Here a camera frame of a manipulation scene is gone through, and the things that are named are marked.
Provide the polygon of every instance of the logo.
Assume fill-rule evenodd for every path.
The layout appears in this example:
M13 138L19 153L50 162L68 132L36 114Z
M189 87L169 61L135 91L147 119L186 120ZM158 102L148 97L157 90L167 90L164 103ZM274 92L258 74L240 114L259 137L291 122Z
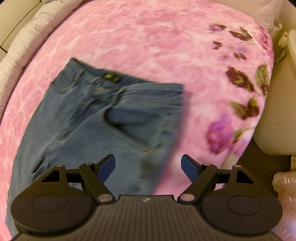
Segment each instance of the logo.
M142 201L145 202L145 203L148 203L148 202L150 202L150 198L145 197L145 198L142 199Z
M111 82L117 82L118 80L120 80L120 77L115 73L108 73L104 76L104 79L109 80Z

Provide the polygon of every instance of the plastic bag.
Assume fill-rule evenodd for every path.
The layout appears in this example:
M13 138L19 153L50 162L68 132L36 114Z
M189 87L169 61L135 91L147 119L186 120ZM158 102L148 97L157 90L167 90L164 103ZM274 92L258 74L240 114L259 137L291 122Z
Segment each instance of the plastic bag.
M296 241L296 171L277 172L272 185L283 207L283 217L274 233L283 241Z

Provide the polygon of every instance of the ribbed surface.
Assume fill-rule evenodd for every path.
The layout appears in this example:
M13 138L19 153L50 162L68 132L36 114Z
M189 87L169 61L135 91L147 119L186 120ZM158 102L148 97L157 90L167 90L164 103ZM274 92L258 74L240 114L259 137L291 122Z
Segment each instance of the ribbed surface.
M210 227L193 206L176 203L171 196L122 196L100 206L89 222L71 234L48 241L280 241L274 234L234 237ZM38 241L19 236L15 241Z

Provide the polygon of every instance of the waistband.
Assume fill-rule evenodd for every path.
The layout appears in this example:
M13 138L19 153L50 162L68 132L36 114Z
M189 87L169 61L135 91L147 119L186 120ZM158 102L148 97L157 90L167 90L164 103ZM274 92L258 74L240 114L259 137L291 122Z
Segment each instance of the waistband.
M118 94L120 100L158 102L182 106L183 85L157 83L107 69L96 69L71 58L61 71L67 82L73 83L82 78L95 86L93 94L111 99Z

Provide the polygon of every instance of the belt loop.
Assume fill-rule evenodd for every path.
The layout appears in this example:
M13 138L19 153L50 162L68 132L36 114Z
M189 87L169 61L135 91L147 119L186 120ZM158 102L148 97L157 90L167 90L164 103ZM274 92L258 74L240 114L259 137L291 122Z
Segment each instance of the belt loop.
M78 79L80 78L80 76L84 73L84 71L85 71L85 69L80 69L78 72L77 72L77 74L76 74L76 76L75 76L75 78L74 78L74 81L73 81L73 83L77 83L78 82Z
M126 89L126 87L127 86L124 86L124 87L122 87L119 91L117 91L114 95L113 95L113 97L112 97L112 101L111 101L111 104L114 104L114 103L116 103L117 102L117 100L118 100L118 96Z
M98 76L98 77L94 77L94 78L92 78L91 79L91 84L93 84L97 79L99 79L100 77Z

